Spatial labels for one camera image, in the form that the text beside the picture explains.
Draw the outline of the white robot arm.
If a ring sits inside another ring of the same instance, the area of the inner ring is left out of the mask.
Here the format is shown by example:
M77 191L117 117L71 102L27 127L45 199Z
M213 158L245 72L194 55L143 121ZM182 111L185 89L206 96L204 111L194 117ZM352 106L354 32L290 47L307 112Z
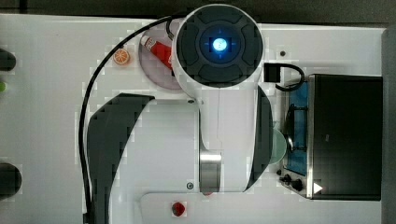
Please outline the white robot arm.
M183 98L120 93L90 119L90 224L143 224L151 193L250 189L273 147L263 63L263 37L246 12L220 4L191 12L172 42Z

